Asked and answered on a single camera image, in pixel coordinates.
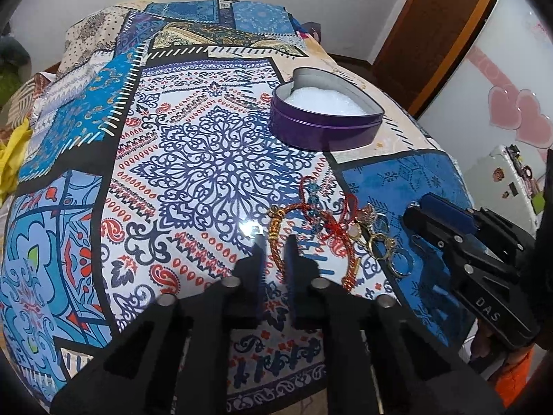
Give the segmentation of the right hand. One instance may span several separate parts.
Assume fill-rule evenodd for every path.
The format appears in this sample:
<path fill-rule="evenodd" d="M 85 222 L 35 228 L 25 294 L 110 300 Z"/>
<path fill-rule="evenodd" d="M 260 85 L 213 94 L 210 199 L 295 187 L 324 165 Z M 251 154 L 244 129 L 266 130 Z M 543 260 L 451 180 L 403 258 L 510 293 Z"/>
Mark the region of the right hand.
<path fill-rule="evenodd" d="M 492 353 L 492 337 L 490 327 L 482 320 L 477 322 L 478 329 L 470 345 L 470 359 L 483 359 Z M 509 407 L 526 386 L 529 369 L 531 368 L 534 345 L 515 349 L 508 353 L 499 367 L 486 378 L 494 391 L 499 394 L 504 407 Z"/>

